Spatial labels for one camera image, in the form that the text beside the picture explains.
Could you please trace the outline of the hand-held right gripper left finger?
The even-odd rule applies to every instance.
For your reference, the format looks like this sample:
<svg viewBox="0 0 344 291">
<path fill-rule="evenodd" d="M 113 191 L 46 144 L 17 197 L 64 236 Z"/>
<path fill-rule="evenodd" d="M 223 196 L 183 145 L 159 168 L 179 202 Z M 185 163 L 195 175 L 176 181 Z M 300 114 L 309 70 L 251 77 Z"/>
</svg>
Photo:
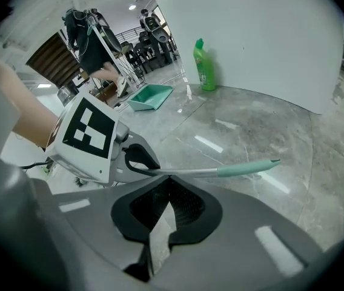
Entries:
<svg viewBox="0 0 344 291">
<path fill-rule="evenodd" d="M 160 183 L 161 176 L 106 189 L 53 195 L 42 189 L 42 213 L 66 269 L 127 269 L 133 264 L 155 269 L 167 255 L 167 242 L 130 241 L 111 217 L 122 196 Z"/>
</svg>

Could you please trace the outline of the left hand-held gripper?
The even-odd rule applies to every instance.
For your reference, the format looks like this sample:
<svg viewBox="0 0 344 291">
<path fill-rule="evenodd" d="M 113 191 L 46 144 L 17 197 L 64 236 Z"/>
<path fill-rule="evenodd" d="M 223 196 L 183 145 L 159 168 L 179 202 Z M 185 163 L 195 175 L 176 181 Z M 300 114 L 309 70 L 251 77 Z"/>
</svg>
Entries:
<svg viewBox="0 0 344 291">
<path fill-rule="evenodd" d="M 115 181 L 131 183 L 155 176 L 159 160 L 147 143 L 120 122 L 119 113 L 88 92 L 77 94 L 56 121 L 46 147 L 47 156 L 79 179 L 107 185 L 114 181 L 112 163 L 125 153 L 116 167 Z M 138 169 L 130 164 L 143 164 Z"/>
</svg>

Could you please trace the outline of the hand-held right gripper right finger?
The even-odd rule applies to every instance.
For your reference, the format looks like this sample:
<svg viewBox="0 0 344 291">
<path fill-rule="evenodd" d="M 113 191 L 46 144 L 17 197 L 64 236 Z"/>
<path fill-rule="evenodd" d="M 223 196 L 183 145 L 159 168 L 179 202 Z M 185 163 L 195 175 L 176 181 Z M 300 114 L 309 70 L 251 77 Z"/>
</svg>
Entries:
<svg viewBox="0 0 344 291">
<path fill-rule="evenodd" d="M 177 230 L 170 235 L 169 284 L 280 284 L 322 249 L 258 199 L 171 176 Z"/>
</svg>

